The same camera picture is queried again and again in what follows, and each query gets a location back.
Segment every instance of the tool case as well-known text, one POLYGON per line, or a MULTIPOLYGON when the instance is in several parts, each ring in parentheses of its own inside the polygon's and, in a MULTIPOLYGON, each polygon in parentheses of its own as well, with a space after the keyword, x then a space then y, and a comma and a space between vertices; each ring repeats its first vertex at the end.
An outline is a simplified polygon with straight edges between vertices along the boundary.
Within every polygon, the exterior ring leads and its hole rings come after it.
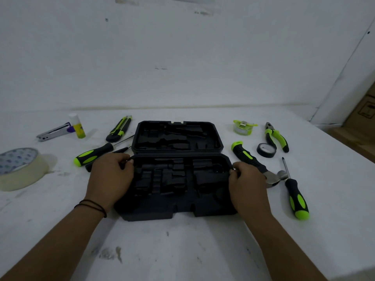
POLYGON ((134 179, 114 206, 124 220, 170 219, 176 212, 236 213, 228 189, 232 164, 221 154, 214 124, 143 121, 132 150, 134 179))

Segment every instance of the table surface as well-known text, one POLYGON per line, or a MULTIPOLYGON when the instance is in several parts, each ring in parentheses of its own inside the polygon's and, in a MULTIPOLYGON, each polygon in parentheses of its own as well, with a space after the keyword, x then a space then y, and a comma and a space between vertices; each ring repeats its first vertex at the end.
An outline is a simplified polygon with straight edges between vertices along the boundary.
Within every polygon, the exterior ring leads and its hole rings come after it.
MULTIPOLYGON (((272 213, 327 278, 357 273, 370 280, 375 267, 375 164, 339 143, 309 122, 283 108, 186 108, 79 111, 87 137, 73 134, 38 142, 39 133, 69 121, 69 112, 3 112, 0 152, 18 147, 39 149, 50 173, 35 184, 0 192, 0 276, 26 254, 84 196, 89 173, 73 158, 99 147, 127 114, 138 122, 209 121, 224 144, 223 154, 237 158, 230 147, 244 147, 273 172, 284 169, 309 206, 308 221, 294 218, 284 183, 268 189, 272 213), (232 120, 259 124, 250 136, 233 132, 232 120), (274 158, 256 153, 265 142, 269 121, 287 139, 290 152, 274 158)), ((130 142, 119 144, 118 148, 130 142)), ((261 250, 238 215, 196 218, 177 213, 169 220, 127 222, 114 211, 95 230, 73 280, 270 280, 261 250), (121 248, 120 258, 116 254, 121 248)))

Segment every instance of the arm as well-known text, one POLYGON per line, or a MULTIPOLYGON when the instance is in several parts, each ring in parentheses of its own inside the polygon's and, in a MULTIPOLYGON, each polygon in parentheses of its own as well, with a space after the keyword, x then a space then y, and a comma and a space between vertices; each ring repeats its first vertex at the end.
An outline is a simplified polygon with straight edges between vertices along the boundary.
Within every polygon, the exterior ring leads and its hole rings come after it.
POLYGON ((233 167, 237 170, 229 176, 232 203, 258 242, 272 280, 327 281, 272 216, 264 175, 243 162, 233 167))
MULTIPOLYGON (((133 160, 126 163, 124 170, 119 167, 119 162, 127 159, 129 155, 113 153, 99 158, 93 164, 85 199, 98 203, 106 212, 110 211, 133 179, 133 160)), ((84 203, 98 208, 90 202, 84 203)), ((102 212, 86 206, 74 208, 0 281, 69 280, 103 217, 102 212)))

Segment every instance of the black string bracelet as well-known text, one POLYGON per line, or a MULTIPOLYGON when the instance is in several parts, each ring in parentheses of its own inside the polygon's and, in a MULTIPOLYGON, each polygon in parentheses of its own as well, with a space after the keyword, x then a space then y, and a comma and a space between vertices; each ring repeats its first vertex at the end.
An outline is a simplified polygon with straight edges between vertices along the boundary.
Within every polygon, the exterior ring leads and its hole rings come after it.
POLYGON ((84 205, 84 206, 90 207, 90 208, 92 208, 92 209, 98 210, 98 211, 100 211, 100 212, 102 212, 102 213, 104 214, 104 218, 107 218, 107 212, 104 210, 104 208, 103 208, 101 205, 99 205, 98 203, 93 202, 92 200, 84 199, 84 200, 80 201, 76 206, 74 206, 74 208, 76 208, 76 207, 79 206, 79 205, 84 205), (100 209, 95 208, 95 207, 90 206, 90 205, 87 205, 87 204, 85 204, 85 203, 82 203, 82 202, 84 202, 84 201, 91 202, 91 203, 93 203, 94 205, 98 206, 100 209))

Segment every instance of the masking tape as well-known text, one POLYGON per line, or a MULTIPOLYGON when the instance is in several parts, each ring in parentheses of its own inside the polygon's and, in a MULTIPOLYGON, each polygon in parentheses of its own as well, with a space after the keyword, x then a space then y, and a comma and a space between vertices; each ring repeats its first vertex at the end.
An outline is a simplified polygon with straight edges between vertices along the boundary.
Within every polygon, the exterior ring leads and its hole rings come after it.
POLYGON ((18 148, 0 154, 0 190, 22 189, 48 173, 48 164, 37 149, 18 148))

